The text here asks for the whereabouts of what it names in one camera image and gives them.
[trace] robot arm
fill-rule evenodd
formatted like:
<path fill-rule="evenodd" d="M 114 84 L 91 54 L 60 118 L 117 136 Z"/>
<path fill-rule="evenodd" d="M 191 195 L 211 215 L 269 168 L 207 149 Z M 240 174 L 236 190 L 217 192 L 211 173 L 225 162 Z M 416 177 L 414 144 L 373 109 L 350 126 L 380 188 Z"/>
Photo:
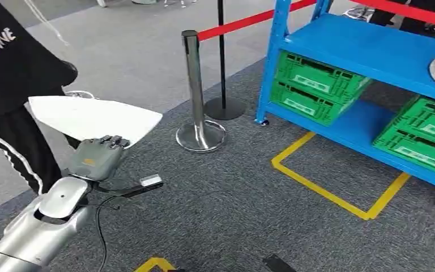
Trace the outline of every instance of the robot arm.
<path fill-rule="evenodd" d="M 34 199 L 4 230 L 0 272 L 34 272 L 49 265 L 89 220 L 91 208 L 81 207 L 79 202 L 92 189 L 131 197 L 161 187 L 158 176 L 141 180 L 128 190 L 99 187 L 114 174 L 127 145 L 129 141 L 119 136 L 84 140 L 71 159 L 70 175 Z"/>

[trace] carpet floor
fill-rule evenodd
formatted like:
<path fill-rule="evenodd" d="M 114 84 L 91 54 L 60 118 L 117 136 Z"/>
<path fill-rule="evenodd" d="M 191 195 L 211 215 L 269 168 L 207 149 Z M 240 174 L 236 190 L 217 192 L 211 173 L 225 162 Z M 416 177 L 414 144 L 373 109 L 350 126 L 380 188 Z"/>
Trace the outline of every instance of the carpet floor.
<path fill-rule="evenodd" d="M 132 201 L 115 200 L 119 212 L 103 210 L 109 249 L 104 271 L 131 272 L 163 257 L 188 272 L 265 272 L 262 259 L 275 253 L 296 271 L 435 272 L 435 186 L 411 178 L 377 219 L 364 221 L 273 169 L 270 160 L 307 131 L 273 116 L 270 126 L 253 122 L 262 65 L 229 78 L 230 95 L 248 108 L 221 122 L 229 138 L 219 151 L 192 154 L 176 143 L 177 128 L 191 120 L 189 102 L 166 113 L 133 147 L 106 186 L 123 188 L 154 173 L 165 185 Z M 205 97 L 219 90 L 212 87 Z M 410 97 L 374 83 L 362 98 L 397 110 Z M 363 210 L 400 174 L 319 136 L 283 164 Z M 25 192 L 0 206 L 0 236 L 31 199 Z M 96 271 L 100 261 L 90 223 L 46 269 Z"/>

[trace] yellow floor tape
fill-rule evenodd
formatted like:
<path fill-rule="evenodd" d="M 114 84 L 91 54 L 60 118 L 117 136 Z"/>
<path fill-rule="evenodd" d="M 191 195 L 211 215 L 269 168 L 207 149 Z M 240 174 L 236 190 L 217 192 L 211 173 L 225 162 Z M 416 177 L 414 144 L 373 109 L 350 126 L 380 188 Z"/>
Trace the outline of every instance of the yellow floor tape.
<path fill-rule="evenodd" d="M 164 258 L 150 258 L 134 272 L 149 272 L 153 267 L 158 266 L 164 272 L 175 270 L 175 268 Z"/>
<path fill-rule="evenodd" d="M 337 205 L 345 208 L 349 212 L 355 214 L 359 218 L 363 220 L 369 220 L 369 219 L 375 219 L 378 214 L 386 207 L 386 205 L 389 203 L 389 201 L 393 198 L 393 196 L 401 189 L 401 187 L 406 183 L 406 181 L 411 177 L 410 175 L 406 173 L 401 173 L 396 180 L 393 181 L 393 183 L 386 189 L 386 191 L 379 197 L 379 199 L 374 203 L 374 205 L 369 209 L 369 211 L 363 211 L 360 208 L 354 206 L 353 204 L 350 204 L 346 202 L 345 200 L 341 199 L 340 197 L 328 192 L 326 189 L 320 187 L 319 185 L 309 181 L 303 176 L 300 176 L 293 170 L 287 168 L 286 166 L 282 165 L 281 162 L 287 158 L 290 154 L 298 150 L 301 146 L 303 146 L 306 142 L 311 140 L 316 133 L 310 131 L 306 133 L 302 138 L 297 140 L 295 143 L 290 145 L 288 148 L 286 148 L 281 154 L 278 156 L 275 156 L 272 160 L 272 166 L 274 166 L 279 171 L 283 172 L 290 178 L 296 180 L 297 182 L 303 184 L 304 186 L 308 187 L 309 189 L 315 191 L 316 193 L 322 195 L 323 197 L 333 201 Z"/>

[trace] black stanchion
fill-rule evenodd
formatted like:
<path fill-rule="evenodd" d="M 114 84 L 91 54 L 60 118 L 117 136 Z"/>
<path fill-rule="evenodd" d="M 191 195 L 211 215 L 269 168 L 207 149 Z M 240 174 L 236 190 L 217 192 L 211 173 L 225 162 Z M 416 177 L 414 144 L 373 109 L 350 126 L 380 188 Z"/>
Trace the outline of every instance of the black stanchion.
<path fill-rule="evenodd" d="M 217 0 L 219 26 L 224 24 L 223 0 Z M 219 55 L 221 60 L 221 97 L 209 100 L 204 105 L 204 112 L 217 120 L 232 120 L 240 117 L 246 110 L 246 105 L 232 97 L 226 96 L 226 61 L 224 54 L 224 35 L 219 36 Z"/>

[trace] shelf rack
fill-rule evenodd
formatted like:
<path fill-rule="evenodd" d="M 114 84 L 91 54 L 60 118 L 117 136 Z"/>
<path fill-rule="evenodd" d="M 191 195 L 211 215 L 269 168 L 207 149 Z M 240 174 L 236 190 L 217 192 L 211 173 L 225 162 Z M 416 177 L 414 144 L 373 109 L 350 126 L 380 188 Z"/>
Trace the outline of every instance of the shelf rack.
<path fill-rule="evenodd" d="M 281 50 L 435 99 L 435 81 L 428 70 L 435 59 L 435 39 L 329 14 L 329 0 L 318 0 L 311 22 L 290 34 L 290 4 L 276 1 L 256 121 L 263 123 L 271 113 L 435 185 L 435 172 L 372 146 L 391 121 L 391 111 L 359 100 L 333 125 L 322 126 L 270 102 Z"/>

